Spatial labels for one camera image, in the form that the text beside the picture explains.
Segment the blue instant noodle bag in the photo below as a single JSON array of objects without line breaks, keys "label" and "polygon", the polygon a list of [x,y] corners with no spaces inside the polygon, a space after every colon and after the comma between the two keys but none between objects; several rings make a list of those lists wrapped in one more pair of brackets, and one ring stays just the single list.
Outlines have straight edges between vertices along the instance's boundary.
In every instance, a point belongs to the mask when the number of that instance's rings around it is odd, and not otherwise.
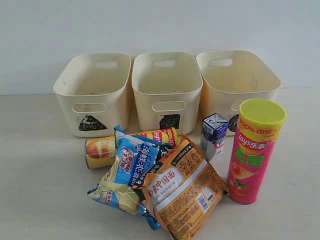
[{"label": "blue instant noodle bag", "polygon": [[143,216],[153,230],[161,228],[133,190],[134,183],[174,146],[114,128],[115,161],[97,185],[87,192],[94,201],[130,215]]}]

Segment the orange instant noodle bag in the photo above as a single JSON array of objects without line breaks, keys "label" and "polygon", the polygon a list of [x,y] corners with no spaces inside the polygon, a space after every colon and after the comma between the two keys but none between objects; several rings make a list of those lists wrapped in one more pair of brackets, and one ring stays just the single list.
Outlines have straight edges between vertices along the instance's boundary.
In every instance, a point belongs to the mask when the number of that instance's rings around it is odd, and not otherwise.
[{"label": "orange instant noodle bag", "polygon": [[229,193],[204,152],[185,135],[132,188],[173,240],[190,240]]}]

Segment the middle cream plastic bin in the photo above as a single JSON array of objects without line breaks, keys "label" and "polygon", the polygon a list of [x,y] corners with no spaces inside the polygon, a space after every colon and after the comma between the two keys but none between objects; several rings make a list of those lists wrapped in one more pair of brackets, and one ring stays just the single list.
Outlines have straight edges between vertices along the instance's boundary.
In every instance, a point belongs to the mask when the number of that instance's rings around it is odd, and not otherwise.
[{"label": "middle cream plastic bin", "polygon": [[193,55],[138,55],[133,62],[131,83],[142,131],[174,127],[181,135],[195,129],[203,79]]}]

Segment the cream plastic bin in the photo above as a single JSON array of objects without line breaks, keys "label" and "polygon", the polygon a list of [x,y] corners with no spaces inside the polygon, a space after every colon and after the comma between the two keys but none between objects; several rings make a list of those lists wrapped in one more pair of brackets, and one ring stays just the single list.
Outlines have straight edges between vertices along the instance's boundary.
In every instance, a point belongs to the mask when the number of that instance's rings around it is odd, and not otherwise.
[{"label": "cream plastic bin", "polygon": [[128,127],[131,64],[123,53],[85,54],[68,63],[53,91],[73,135],[108,137],[114,127]]},{"label": "cream plastic bin", "polygon": [[203,79],[193,55],[138,55],[133,62],[131,83],[142,131],[174,127],[181,135],[195,129]]},{"label": "cream plastic bin", "polygon": [[255,54],[245,50],[215,50],[196,57],[203,79],[200,110],[229,121],[226,134],[236,132],[240,104],[248,99],[274,101],[280,79]]}]

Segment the blue white milk carton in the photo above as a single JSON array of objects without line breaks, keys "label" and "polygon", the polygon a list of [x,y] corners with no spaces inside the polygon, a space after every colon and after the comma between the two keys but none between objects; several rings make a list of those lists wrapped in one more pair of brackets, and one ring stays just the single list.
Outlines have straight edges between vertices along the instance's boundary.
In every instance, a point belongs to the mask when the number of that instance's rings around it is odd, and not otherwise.
[{"label": "blue white milk carton", "polygon": [[217,113],[203,119],[200,148],[208,161],[222,154],[228,126],[229,122]]}]

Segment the yellow Lays chips can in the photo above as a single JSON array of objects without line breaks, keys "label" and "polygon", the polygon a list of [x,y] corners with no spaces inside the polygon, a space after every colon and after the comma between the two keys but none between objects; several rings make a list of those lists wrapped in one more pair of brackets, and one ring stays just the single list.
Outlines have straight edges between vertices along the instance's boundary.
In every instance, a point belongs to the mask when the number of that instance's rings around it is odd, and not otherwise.
[{"label": "yellow Lays chips can", "polygon": [[[131,133],[130,135],[143,136],[163,144],[168,143],[173,147],[180,143],[180,138],[174,127]],[[113,165],[116,155],[115,136],[87,139],[84,146],[88,169],[92,170]]]}]

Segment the left cream plastic bin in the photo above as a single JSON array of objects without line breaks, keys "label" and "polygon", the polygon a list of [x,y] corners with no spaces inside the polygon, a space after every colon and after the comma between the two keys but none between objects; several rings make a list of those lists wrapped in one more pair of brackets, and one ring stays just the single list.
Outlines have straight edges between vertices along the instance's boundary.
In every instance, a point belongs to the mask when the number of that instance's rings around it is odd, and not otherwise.
[{"label": "left cream plastic bin", "polygon": [[128,127],[131,64],[123,53],[85,54],[68,63],[53,91],[73,135],[108,137],[114,127]]}]

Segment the right cream plastic bin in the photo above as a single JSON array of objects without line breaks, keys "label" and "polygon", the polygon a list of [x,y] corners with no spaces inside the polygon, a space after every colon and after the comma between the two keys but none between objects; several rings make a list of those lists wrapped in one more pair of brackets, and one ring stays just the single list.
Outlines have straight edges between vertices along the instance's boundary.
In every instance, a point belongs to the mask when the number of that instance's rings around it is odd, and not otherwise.
[{"label": "right cream plastic bin", "polygon": [[200,110],[229,121],[226,134],[236,132],[240,104],[248,99],[274,101],[280,79],[255,54],[245,50],[215,50],[196,57],[203,79]]}]

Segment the pink Lays chips can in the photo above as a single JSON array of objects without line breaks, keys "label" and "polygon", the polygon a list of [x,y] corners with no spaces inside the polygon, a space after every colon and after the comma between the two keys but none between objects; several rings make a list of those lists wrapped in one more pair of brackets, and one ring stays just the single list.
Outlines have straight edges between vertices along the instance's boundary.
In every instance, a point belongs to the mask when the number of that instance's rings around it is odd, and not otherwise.
[{"label": "pink Lays chips can", "polygon": [[257,200],[286,118],[285,109],[267,99],[240,104],[227,174],[229,196],[235,202],[248,205]]}]

